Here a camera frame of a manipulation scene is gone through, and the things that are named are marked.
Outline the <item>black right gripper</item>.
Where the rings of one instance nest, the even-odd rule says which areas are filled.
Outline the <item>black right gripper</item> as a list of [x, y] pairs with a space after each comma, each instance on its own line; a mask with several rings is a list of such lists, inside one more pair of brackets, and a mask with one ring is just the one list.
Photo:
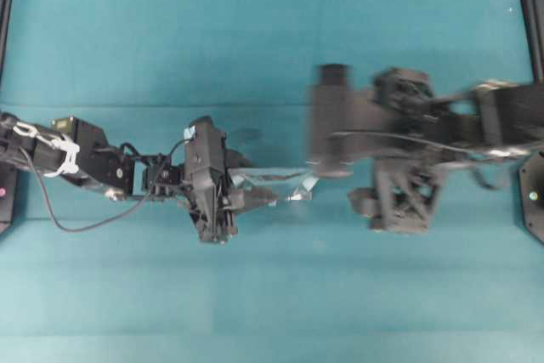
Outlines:
[[383, 130], [377, 79], [356, 89], [347, 65], [322, 65], [318, 73], [317, 83], [310, 88], [307, 161], [321, 179], [346, 178], [356, 162], [385, 154], [383, 138], [362, 133]]

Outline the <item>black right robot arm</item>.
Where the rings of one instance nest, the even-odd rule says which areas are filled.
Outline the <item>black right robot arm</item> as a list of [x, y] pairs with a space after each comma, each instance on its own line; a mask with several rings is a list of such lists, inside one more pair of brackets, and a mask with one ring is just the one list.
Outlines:
[[343, 64], [310, 89], [308, 162], [323, 179], [372, 160], [372, 184], [348, 193], [373, 230], [426, 231], [448, 173], [529, 156], [543, 144], [543, 86], [487, 81], [438, 96], [422, 71], [392, 67], [357, 90]]

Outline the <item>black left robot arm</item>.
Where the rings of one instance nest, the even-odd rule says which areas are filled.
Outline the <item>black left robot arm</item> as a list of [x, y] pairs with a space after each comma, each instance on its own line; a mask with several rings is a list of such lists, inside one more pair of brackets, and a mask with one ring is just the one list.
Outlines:
[[267, 206], [276, 194], [262, 187], [238, 187], [232, 171], [249, 166], [226, 145], [226, 134], [211, 117], [194, 120], [172, 151], [145, 155], [129, 143], [111, 145], [102, 128], [74, 116], [50, 127], [1, 115], [1, 162], [32, 172], [39, 182], [61, 178], [112, 201], [133, 201], [126, 214], [147, 201], [177, 201], [188, 212], [200, 241], [224, 244], [238, 232], [235, 215]]

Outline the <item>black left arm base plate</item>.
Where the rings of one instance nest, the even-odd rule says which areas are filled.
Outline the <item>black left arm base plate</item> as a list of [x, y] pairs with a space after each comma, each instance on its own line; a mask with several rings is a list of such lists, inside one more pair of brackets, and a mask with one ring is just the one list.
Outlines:
[[18, 170], [8, 163], [1, 164], [0, 232], [4, 233], [14, 219], [14, 201], [17, 190]]

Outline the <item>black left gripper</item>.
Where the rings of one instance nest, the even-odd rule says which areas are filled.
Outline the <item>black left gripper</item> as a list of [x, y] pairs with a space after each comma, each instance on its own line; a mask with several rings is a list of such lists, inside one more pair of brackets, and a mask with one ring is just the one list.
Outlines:
[[194, 120], [184, 135], [189, 138], [184, 146], [184, 182], [190, 218], [200, 241], [224, 244], [235, 234], [233, 213], [276, 204], [278, 195], [253, 186], [231, 189], [228, 200], [226, 169], [252, 168], [254, 164], [238, 150], [226, 149], [226, 134], [210, 116]]

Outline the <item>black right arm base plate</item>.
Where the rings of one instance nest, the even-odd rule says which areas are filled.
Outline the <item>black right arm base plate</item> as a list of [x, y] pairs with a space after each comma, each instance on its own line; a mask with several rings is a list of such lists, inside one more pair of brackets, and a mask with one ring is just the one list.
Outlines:
[[518, 170], [524, 227], [541, 244], [543, 237], [543, 149], [537, 150]]

